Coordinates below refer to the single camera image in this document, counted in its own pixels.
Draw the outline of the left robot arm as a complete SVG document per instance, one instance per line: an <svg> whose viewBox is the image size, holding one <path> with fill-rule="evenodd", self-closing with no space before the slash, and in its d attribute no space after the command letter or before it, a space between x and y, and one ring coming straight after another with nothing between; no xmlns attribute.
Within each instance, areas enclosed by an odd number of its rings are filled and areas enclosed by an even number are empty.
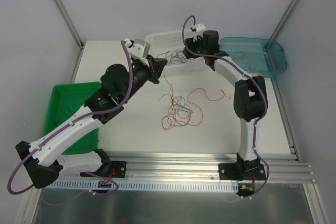
<svg viewBox="0 0 336 224"><path fill-rule="evenodd" d="M60 176L108 177L113 162L102 149L84 154L64 155L64 151L88 133L102 127L124 109L123 105L146 82L159 83L166 59L146 57L149 64L138 59L109 66L100 78L101 87L64 123L42 137L28 143L22 141L16 150L33 187L45 188Z"/></svg>

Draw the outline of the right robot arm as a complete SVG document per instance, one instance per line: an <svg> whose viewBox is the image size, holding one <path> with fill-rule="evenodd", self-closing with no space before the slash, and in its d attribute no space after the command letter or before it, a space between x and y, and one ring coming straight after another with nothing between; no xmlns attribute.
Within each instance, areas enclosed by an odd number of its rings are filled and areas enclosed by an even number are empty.
<svg viewBox="0 0 336 224"><path fill-rule="evenodd" d="M204 58L207 66L234 87L233 107L240 119L240 146L234 163L219 164L220 179L266 182L269 168L257 151L260 121L268 109L264 77L253 77L234 63L227 52L221 51L218 32L214 30L206 30L194 38L183 37L182 40L186 58Z"/></svg>

